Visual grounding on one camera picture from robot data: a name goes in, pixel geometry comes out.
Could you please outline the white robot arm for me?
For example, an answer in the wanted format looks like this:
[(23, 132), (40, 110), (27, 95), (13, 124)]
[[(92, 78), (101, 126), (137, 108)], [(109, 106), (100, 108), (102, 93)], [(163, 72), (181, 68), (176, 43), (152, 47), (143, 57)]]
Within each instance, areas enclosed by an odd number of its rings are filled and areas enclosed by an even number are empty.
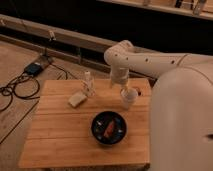
[(141, 53), (124, 40), (104, 52), (113, 84), (130, 71), (156, 79), (149, 111), (150, 171), (213, 171), (213, 55)]

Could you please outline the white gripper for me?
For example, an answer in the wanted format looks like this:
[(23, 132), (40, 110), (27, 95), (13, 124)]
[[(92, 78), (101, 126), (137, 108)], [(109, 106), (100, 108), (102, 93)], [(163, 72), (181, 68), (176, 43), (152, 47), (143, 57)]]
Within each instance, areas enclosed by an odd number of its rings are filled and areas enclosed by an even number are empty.
[(114, 86), (115, 84), (121, 85), (121, 91), (128, 91), (128, 83), (129, 78), (129, 70), (126, 68), (116, 68), (112, 67), (110, 71), (110, 80), (111, 85)]

